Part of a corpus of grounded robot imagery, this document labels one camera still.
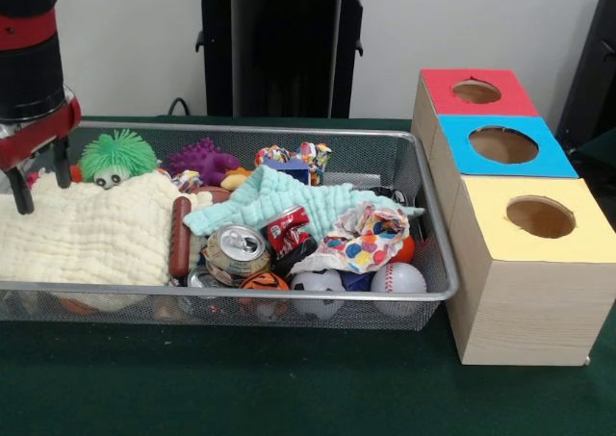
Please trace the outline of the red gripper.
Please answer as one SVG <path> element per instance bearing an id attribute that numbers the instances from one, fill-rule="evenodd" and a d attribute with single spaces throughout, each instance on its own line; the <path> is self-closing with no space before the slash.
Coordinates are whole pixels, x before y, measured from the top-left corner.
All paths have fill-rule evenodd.
<path id="1" fill-rule="evenodd" d="M 81 120 L 81 107 L 76 97 L 43 118 L 34 120 L 14 134 L 1 139 L 1 169 L 9 179 L 17 211 L 21 215 L 35 210 L 26 176 L 19 164 L 45 145 L 53 142 L 53 163 L 57 184 L 61 189 L 71 185 L 68 158 L 68 135 Z"/>

